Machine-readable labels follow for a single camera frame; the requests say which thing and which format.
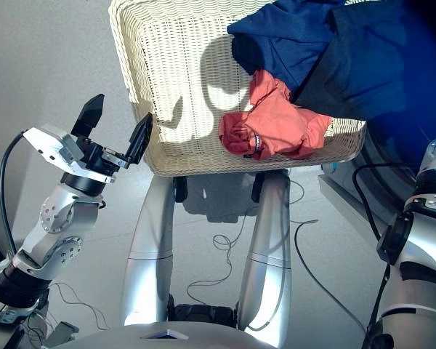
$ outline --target gray floor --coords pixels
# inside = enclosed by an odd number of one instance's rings
[[[367,247],[358,233],[323,198],[318,188],[319,173],[317,167],[291,170],[292,180],[298,181],[305,189],[304,198],[291,205],[291,219],[320,220],[314,225],[306,225],[301,230],[300,249],[315,275],[365,324],[379,286],[382,264],[378,261],[375,251]],[[212,237],[218,233],[225,234],[231,239],[236,237],[244,220],[242,212],[252,205],[249,201],[249,175],[201,176],[191,178],[190,182],[193,193],[200,192],[197,189],[205,187],[208,200],[202,197],[199,205],[186,201],[175,207],[171,293],[177,302],[184,303],[192,302],[186,295],[186,288],[190,282],[226,275],[228,266],[225,264],[225,253],[217,251],[212,246]],[[235,190],[234,194],[229,194],[228,190],[222,188],[223,194],[220,195],[217,189],[223,183],[233,183],[229,186]],[[138,185],[135,195],[142,195],[146,190],[147,183],[142,182]],[[300,189],[292,185],[291,200],[299,198],[300,193]],[[83,253],[57,281],[70,284],[82,300],[103,311],[109,326],[117,326],[120,321],[119,305],[124,263],[132,230],[102,230],[102,234],[98,236],[97,227],[104,224],[105,219],[133,221],[131,217],[113,216],[108,204],[87,239]],[[234,306],[238,299],[254,222],[255,217],[245,219],[243,233],[232,252],[231,277],[218,286],[194,289],[196,297],[215,305]],[[285,348],[360,348],[363,335],[359,328],[308,277],[294,253],[292,267],[293,302]],[[62,286],[62,289],[68,300],[75,300],[69,289],[65,286]],[[90,309],[63,303],[55,287],[52,287],[50,300],[52,314],[59,321],[65,320],[79,326],[80,336],[97,331]]]
[[[101,92],[106,94],[104,116],[93,138],[117,151],[126,150],[134,119],[110,32],[108,5],[109,1],[0,0],[0,158],[22,129],[50,123],[70,130],[81,106]],[[7,206],[19,242],[36,224],[41,203],[61,171],[22,143],[12,154],[7,174]],[[304,199],[291,206],[291,219],[320,220],[303,228],[300,248],[319,279],[365,323],[384,266],[323,198],[318,174],[317,167],[291,172],[305,188]],[[57,280],[69,283],[82,300],[102,310],[110,326],[120,324],[126,254],[151,177],[143,163],[118,173],[117,182],[104,191],[108,205],[87,235],[82,253]],[[214,249],[211,239],[216,233],[237,236],[242,212],[250,204],[250,185],[249,176],[242,174],[190,179],[190,198],[176,205],[174,213],[171,293],[177,302],[190,302],[185,293],[190,282],[226,274],[224,252]],[[297,198],[299,189],[293,185],[292,191]],[[234,306],[254,221],[246,218],[232,253],[234,270],[229,280],[194,290],[197,297]],[[0,247],[6,248],[1,221]],[[309,279],[294,253],[292,257],[286,348],[360,348],[359,329]],[[62,290],[65,298],[74,301],[64,286]],[[97,331],[90,309],[63,303],[54,286],[50,300],[58,321],[81,328],[79,337]]]

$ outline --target floor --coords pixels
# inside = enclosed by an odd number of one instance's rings
[[[126,195],[132,195],[136,187],[136,195],[145,196],[151,174],[145,164],[137,171],[144,174],[141,183],[132,186],[127,181],[122,185],[123,178],[119,178],[117,195],[120,195],[120,190],[127,190]],[[304,188],[303,199],[291,205],[291,219],[319,220],[301,230],[299,246],[313,273],[365,324],[376,297],[383,265],[375,251],[368,248],[320,193],[317,179],[320,173],[319,167],[292,169],[290,173],[291,179]],[[127,174],[120,173],[120,177],[122,175],[126,176],[124,179],[129,178]],[[242,227],[242,235],[232,251],[233,272],[229,279],[211,288],[193,289],[193,294],[207,303],[234,307],[255,222],[255,217],[244,219],[243,214],[254,205],[250,200],[252,183],[253,177],[249,174],[189,178],[188,200],[176,204],[174,212],[171,293],[176,303],[192,302],[186,295],[189,283],[227,274],[225,252],[216,250],[211,240],[217,233],[233,239]],[[291,201],[297,200],[301,194],[300,187],[293,184]],[[118,205],[122,206],[121,203],[110,202],[110,191],[105,200],[108,206],[100,213],[94,230],[88,235],[83,252],[55,282],[71,285],[81,300],[104,313],[108,326],[118,326],[124,265],[134,230],[132,217],[137,215],[135,212],[138,212],[142,200],[136,207],[122,208],[123,214],[119,214]],[[119,229],[97,229],[97,226],[113,224],[113,220],[118,222]],[[292,268],[291,323],[285,348],[360,348],[363,334],[359,328],[310,279],[294,253]],[[71,290],[66,285],[60,286],[65,299],[75,302]],[[90,308],[65,304],[56,286],[51,287],[49,309],[58,321],[68,321],[79,327],[78,337],[98,331]],[[101,318],[99,323],[104,327]]]

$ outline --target white wall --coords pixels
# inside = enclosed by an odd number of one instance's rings
[[[99,93],[105,94],[105,109],[91,136],[117,151],[127,149],[134,117],[113,43],[108,5],[109,1],[100,0],[0,0],[0,160],[22,129],[50,123],[71,130],[82,105]],[[125,182],[135,181],[136,171],[141,169],[132,167],[130,176],[121,173],[123,185],[107,189],[105,195],[118,191],[121,196],[129,187]],[[6,189],[9,221],[15,222],[17,240],[35,224],[42,201],[60,176],[61,171],[40,159],[26,141],[13,151]],[[129,207],[134,213],[131,225],[144,194],[139,195],[137,205]],[[1,220],[0,248],[7,248]]]

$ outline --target white wicker basket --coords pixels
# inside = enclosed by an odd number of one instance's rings
[[[157,175],[253,172],[356,157],[362,121],[333,119],[325,146],[309,159],[255,161],[228,153],[218,139],[222,114],[248,110],[251,77],[234,61],[226,27],[263,0],[113,0],[110,22],[134,114],[151,112],[146,151]]]

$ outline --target clothes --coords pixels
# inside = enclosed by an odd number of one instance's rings
[[[227,27],[234,59],[253,74],[265,69],[296,89],[333,34],[327,12],[344,0],[279,0]]]
[[[220,121],[219,138],[224,147],[255,160],[275,153],[303,159],[322,148],[331,117],[292,105],[289,95],[281,80],[267,71],[256,71],[250,83],[253,109],[226,113]]]
[[[337,118],[381,117],[396,134],[401,125],[435,118],[436,36],[419,13],[398,0],[333,9],[336,35],[292,100]]]

